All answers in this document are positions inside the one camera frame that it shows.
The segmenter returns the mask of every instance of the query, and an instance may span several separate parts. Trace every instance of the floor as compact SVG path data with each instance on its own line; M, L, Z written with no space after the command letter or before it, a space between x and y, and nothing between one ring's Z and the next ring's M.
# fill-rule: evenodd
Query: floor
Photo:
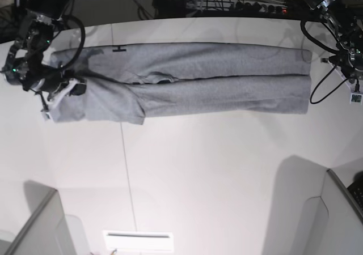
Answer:
M147 11L154 12L152 0L138 1ZM13 0L0 0L0 7L11 2ZM79 17L85 26L139 20L137 5L132 0L75 0L74 15Z

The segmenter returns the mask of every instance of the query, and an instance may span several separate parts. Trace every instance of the gray fabric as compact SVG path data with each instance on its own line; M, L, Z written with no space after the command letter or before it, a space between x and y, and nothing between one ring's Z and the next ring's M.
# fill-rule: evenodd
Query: gray fabric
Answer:
M52 64L74 50L55 52ZM86 48L76 71L89 78L82 96L52 111L56 122L110 120L142 124L145 117L231 110L307 112L311 52L247 44L172 43Z

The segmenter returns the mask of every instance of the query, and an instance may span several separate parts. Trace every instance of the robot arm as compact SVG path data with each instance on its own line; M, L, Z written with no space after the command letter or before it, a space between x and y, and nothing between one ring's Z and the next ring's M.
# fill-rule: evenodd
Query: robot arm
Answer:
M85 43L86 33L82 22L74 16L64 15L70 0L29 0L28 14L24 18L14 44L10 47L2 72L12 85L20 85L25 91L59 92L61 84L67 85L74 78L67 69L79 57ZM54 31L61 22L72 21L81 29L81 43L74 57L67 64L54 68L43 65L45 52L54 39ZM22 58L17 52L26 50Z
M360 27L359 14L354 9L347 8L337 0L304 0L311 11L320 16L323 23L337 41L336 49L331 49L317 39L313 38L306 30L306 20L301 21L303 34L313 43L319 45L334 56L330 62L341 67L346 78L354 82L363 72L363 31Z

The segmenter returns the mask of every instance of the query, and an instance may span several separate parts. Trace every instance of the white tabletop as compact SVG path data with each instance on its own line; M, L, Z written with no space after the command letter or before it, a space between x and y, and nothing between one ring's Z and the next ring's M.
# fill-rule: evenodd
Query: white tabletop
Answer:
M332 43L323 26L308 27ZM52 46L76 47L78 37L65 31ZM313 85L331 69L320 63L328 54L304 40L292 20L166 19L87 28L86 46L146 42L303 47L313 51ZM9 46L0 46L0 65ZM316 96L340 81L332 75ZM0 229L16 234L27 219L20 190L32 180L60 191L65 212L81 219L91 251L100 254L107 254L102 230L112 229L173 232L178 255L288 254L303 203L321 195L326 168L346 185L363 170L363 107L349 105L346 87L307 115L235 111L148 118L144 126L54 125L20 87L1 81L0 94L0 185L7 188L0 199L16 197L22 209L15 212L13 202L0 209ZM276 224L276 244L267 253Z

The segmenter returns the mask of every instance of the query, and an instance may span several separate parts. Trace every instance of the black device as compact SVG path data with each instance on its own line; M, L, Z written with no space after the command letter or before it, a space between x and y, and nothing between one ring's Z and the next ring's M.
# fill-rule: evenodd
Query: black device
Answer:
M28 0L28 13L20 25L1 70L10 84L20 85L25 91L30 90L41 95L45 111L48 110L48 106L42 92L49 93L48 100L51 101L70 83L70 94L80 95L86 89L84 79L76 76L70 69L79 57L86 38L82 22L74 16L64 15L70 2L71 0ZM74 57L58 68L43 65L43 53L55 38L54 32L58 29L60 33L61 27L67 22L74 22L81 29L81 43ZM20 49L26 50L27 53L22 58L16 58Z
M354 182L348 187L348 191L363 210L363 172L355 175Z
M337 49L331 49L317 39L313 38L306 30L307 20L301 21L303 34L312 42L326 51L334 54L329 61L341 67L342 73L351 82L362 77L363 71L363 31L360 27L361 17L356 10L348 8L338 0L304 0L330 30L336 39Z

